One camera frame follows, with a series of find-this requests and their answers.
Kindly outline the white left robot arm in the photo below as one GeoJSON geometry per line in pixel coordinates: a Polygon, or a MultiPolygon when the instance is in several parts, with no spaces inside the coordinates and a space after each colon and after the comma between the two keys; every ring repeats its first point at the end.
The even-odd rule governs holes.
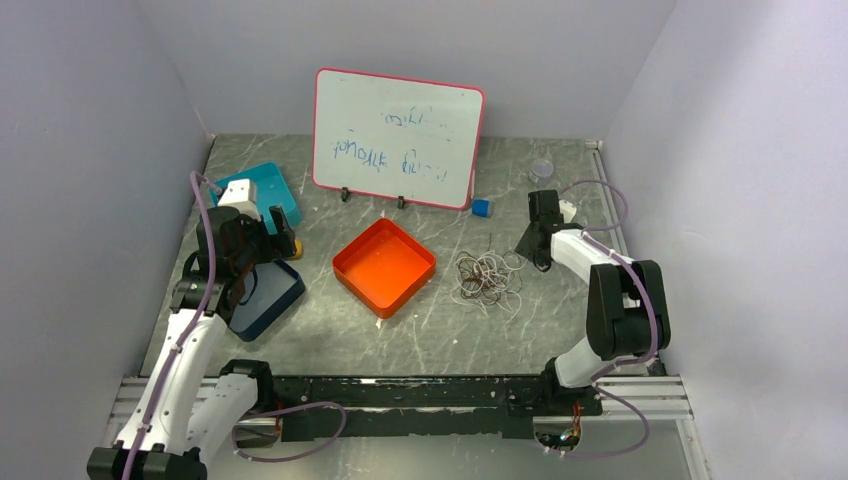
{"type": "Polygon", "coordinates": [[[283,209],[264,215],[253,206],[216,206],[201,214],[198,248],[173,289],[166,338],[145,390],[110,447],[97,447],[86,465],[91,479],[205,479],[208,459],[247,412],[273,409],[277,388],[263,361],[236,361],[218,393],[194,406],[214,348],[241,305],[257,266],[302,250],[283,209]]]}

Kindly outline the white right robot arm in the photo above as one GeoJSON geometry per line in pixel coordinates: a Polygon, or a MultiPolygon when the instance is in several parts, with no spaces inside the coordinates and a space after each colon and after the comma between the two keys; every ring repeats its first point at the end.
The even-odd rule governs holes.
{"type": "Polygon", "coordinates": [[[662,270],[653,260],[634,260],[609,248],[586,227],[568,223],[554,190],[528,194],[529,225],[516,252],[546,272],[560,265],[588,286],[583,338],[550,360],[554,378],[539,391],[542,406],[562,414],[588,387],[624,365],[647,362],[667,348],[671,326],[662,270]]]}

